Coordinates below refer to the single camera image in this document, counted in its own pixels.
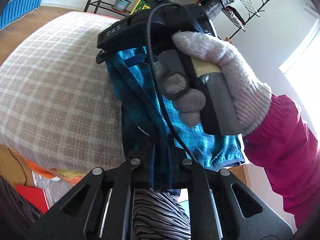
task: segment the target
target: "person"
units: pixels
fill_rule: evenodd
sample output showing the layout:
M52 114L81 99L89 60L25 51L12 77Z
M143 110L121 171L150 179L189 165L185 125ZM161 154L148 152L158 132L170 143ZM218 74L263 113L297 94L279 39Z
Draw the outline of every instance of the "person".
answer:
M319 144L299 106L286 95L273 95L228 42L192 32L176 33L172 40L183 53L221 68L247 142L244 152L250 162L264 168L272 190L283 196L284 211L294 215L299 229L320 202ZM164 96L172 98L185 89L181 75L170 76L159 61L156 70ZM204 100L200 91L189 89L172 103L181 121L193 127L200 122ZM168 193L137 190L133 227L138 239L190 239L189 218Z

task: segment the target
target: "wooden floor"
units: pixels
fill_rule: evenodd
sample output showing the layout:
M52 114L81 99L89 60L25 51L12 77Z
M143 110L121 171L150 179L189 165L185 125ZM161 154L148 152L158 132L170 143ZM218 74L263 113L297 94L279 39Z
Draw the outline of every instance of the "wooden floor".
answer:
M30 34L51 20L68 13L72 10L58 7L41 6L32 14L11 23L0 31L0 65L14 51L14 49ZM0 145L0 175L4 177L11 186L15 184L24 185L27 176L27 186L33 186L32 171L28 168L23 158L12 151L16 160L4 145Z

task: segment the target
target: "plant pot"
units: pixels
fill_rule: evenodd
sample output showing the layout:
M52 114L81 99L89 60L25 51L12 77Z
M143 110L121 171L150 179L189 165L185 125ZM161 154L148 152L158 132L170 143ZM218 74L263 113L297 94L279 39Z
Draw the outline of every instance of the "plant pot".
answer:
M131 2L129 0L116 0L115 4L113 5L113 8L120 11L126 11L130 3Z

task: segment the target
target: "blue radiator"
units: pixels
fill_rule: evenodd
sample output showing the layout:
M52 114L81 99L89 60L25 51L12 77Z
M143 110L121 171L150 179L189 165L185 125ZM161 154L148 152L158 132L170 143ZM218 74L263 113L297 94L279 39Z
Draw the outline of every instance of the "blue radiator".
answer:
M41 0L12 0L0 15L0 30L21 15L40 6Z

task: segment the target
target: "glove cuff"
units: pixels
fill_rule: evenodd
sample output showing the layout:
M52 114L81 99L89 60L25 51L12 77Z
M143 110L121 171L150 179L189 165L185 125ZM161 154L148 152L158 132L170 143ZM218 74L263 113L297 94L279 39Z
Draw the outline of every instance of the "glove cuff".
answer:
M239 122L244 127L243 135L249 135L262 123L271 105L271 88L260 81L243 91L241 102L235 102Z

